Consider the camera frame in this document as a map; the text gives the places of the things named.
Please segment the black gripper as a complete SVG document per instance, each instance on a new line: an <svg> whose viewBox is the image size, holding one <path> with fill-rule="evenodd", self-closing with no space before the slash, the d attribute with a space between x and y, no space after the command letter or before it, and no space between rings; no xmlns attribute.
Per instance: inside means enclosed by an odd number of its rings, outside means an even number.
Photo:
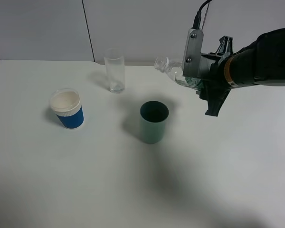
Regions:
<svg viewBox="0 0 285 228"><path fill-rule="evenodd" d="M233 56L233 38L223 36L219 41L215 54L201 54L201 59L206 61L208 68L201 73L203 87L196 92L201 100L207 101L205 115L214 117L218 117L231 89L235 88L235 83L225 76L225 65Z"/></svg>

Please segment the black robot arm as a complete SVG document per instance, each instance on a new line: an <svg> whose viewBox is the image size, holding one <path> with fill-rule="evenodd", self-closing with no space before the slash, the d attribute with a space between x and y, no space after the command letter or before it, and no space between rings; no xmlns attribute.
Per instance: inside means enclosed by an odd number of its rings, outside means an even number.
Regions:
<svg viewBox="0 0 285 228"><path fill-rule="evenodd" d="M203 88L197 94L208 102L206 115L218 116L232 89L249 86L285 86L285 28L260 35L236 53L202 54L211 60L201 74Z"/></svg>

